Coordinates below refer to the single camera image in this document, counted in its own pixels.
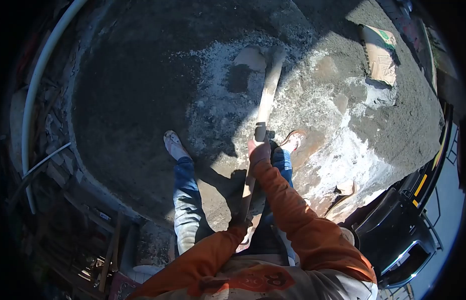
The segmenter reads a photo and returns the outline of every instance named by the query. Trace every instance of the cement mix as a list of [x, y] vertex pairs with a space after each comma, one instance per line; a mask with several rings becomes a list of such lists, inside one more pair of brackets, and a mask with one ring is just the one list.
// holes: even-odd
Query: cement mix
[[[366, 78], [358, 24], [395, 35], [394, 87]], [[71, 134], [85, 176], [147, 219], [174, 216], [170, 129], [195, 160], [212, 228], [225, 229], [237, 209], [264, 82], [231, 68], [248, 44], [287, 50], [269, 128], [276, 143], [309, 133], [292, 156], [293, 184], [319, 214], [337, 184], [359, 186], [339, 221], [439, 148], [440, 104], [374, 1], [115, 1], [95, 37], [75, 80]], [[255, 214], [263, 203], [255, 193]]]

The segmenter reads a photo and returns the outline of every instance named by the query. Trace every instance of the wooden handle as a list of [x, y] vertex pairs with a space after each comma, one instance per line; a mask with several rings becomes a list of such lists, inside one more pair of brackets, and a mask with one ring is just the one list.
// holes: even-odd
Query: wooden handle
[[[271, 105], [276, 93], [281, 68], [286, 58], [286, 51], [282, 46], [274, 46], [266, 53], [265, 85], [261, 94], [260, 107], [256, 117], [256, 126], [254, 129], [254, 143], [259, 146], [264, 143], [266, 136], [266, 127], [268, 125]], [[251, 165], [248, 163], [246, 170], [246, 179], [243, 187], [243, 196], [241, 199], [238, 217], [240, 220], [246, 220], [248, 209], [250, 208], [251, 196], [253, 194], [254, 183], [256, 180], [251, 176]]]
[[106, 252], [106, 257], [104, 258], [103, 269], [101, 270], [101, 278], [99, 279], [99, 291], [102, 293], [104, 292], [104, 288], [106, 286], [106, 278], [108, 276], [109, 265], [111, 264], [111, 256], [113, 255], [115, 244], [117, 244], [119, 241], [122, 218], [123, 218], [123, 213], [119, 211], [117, 213], [116, 227], [113, 233], [113, 237], [111, 237], [111, 241], [109, 242], [108, 250]]

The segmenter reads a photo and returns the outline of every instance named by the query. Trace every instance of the pvc pipe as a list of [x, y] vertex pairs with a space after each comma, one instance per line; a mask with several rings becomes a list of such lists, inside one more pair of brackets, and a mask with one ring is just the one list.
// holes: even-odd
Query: pvc pipe
[[[53, 29], [53, 32], [49, 36], [46, 44], [44, 45], [43, 51], [38, 58], [36, 67], [32, 74], [31, 83], [29, 84], [28, 95], [26, 96], [26, 104], [24, 105], [24, 115], [23, 115], [23, 124], [22, 124], [22, 136], [21, 136], [21, 160], [23, 167], [23, 174], [26, 174], [29, 171], [29, 132], [31, 128], [31, 116], [32, 108], [34, 106], [34, 100], [36, 99], [36, 94], [38, 92], [38, 87], [43, 76], [44, 69], [46, 64], [49, 61], [49, 57], [54, 50], [54, 47], [57, 44], [57, 41], [61, 38], [66, 27], [68, 27], [71, 20], [78, 13], [78, 11], [83, 7], [87, 0], [74, 0], [74, 2], [68, 7], [64, 12], [64, 15], [59, 19], [59, 22]], [[31, 186], [26, 187], [26, 194], [28, 196], [29, 207], [31, 208], [31, 213], [36, 214], [36, 207], [34, 205]]]
[[37, 168], [39, 168], [42, 164], [44, 164], [48, 159], [52, 158], [53, 156], [55, 156], [56, 154], [58, 154], [61, 150], [63, 150], [64, 148], [68, 147], [69, 145], [71, 145], [71, 142], [68, 142], [66, 145], [62, 146], [61, 148], [57, 149], [55, 152], [49, 154], [48, 156], [46, 156], [45, 159], [43, 159], [42, 161], [40, 161], [39, 163], [37, 163], [37, 165], [33, 166], [31, 168], [31, 170], [29, 170], [26, 174], [23, 175], [23, 179], [25, 179], [29, 174], [31, 174], [31, 172], [33, 172], [34, 170], [36, 170]]

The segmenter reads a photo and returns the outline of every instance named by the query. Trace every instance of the concrete ground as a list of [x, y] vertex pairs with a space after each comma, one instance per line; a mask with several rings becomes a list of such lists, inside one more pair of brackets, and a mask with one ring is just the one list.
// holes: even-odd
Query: concrete ground
[[[395, 35], [392, 89], [365, 81], [358, 24]], [[230, 67], [250, 43], [287, 50], [271, 137], [278, 143], [293, 129], [308, 131], [293, 156], [293, 183], [320, 214], [342, 180], [360, 184], [356, 208], [438, 150], [438, 101], [372, 0], [115, 1], [99, 28], [74, 87], [76, 147], [91, 176], [146, 218], [174, 215], [175, 161], [162, 139], [173, 129], [195, 160], [209, 224], [226, 228], [241, 198], [264, 81]], [[264, 197], [254, 200], [259, 213]]]

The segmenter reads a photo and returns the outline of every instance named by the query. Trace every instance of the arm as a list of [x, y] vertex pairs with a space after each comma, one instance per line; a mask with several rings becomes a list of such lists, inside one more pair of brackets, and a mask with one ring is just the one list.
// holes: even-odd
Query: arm
[[376, 283], [370, 262], [342, 236], [340, 227], [318, 217], [269, 159], [259, 161], [253, 175], [266, 193], [279, 229], [286, 232], [300, 257], [303, 270], [333, 269]]
[[185, 288], [202, 277], [216, 275], [245, 235], [245, 228], [230, 226], [226, 231], [202, 239], [131, 293], [128, 300], [139, 296], [156, 297]]

